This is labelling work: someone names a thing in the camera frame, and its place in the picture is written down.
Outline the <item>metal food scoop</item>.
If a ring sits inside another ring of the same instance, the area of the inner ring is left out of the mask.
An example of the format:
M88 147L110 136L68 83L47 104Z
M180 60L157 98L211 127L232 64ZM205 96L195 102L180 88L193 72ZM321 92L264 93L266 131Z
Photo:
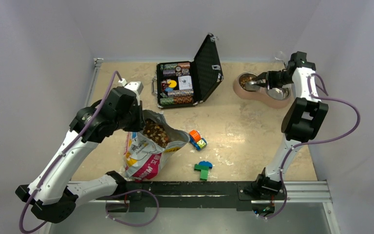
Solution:
M244 85L244 89L248 92L256 92L256 85L266 86L266 83L259 80L259 81L248 81Z

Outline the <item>colourful pet food bag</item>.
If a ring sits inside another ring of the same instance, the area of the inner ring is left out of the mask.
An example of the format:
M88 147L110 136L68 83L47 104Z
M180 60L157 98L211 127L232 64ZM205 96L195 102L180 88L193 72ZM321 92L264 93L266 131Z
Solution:
M127 134L123 154L125 175L135 181L156 177L168 158L190 140L185 131L170 127L161 113L144 110L143 117L144 128Z

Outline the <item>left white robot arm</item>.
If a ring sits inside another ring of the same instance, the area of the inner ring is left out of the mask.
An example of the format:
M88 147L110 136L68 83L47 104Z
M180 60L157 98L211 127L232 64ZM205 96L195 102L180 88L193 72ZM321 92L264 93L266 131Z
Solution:
M116 171L75 185L69 183L84 159L105 138L117 130L143 129L142 89L140 82L115 87L105 100L77 112L62 145L44 171L30 184L16 189L16 195L36 218L60 223L84 203L107 196L121 199L125 195L125 180Z

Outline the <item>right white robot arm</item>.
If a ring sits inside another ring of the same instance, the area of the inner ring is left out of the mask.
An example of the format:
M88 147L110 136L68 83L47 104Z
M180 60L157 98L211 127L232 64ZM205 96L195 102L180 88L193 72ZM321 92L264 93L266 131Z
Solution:
M317 136L327 115L329 106L317 98L315 81L309 80L315 71L316 65L307 60L307 54L297 51L284 69L263 72L258 76L261 78L258 84L269 95L293 85L295 96L281 124L282 142L272 162L252 182L252 189L259 198L277 195L284 189L284 174L300 148Z

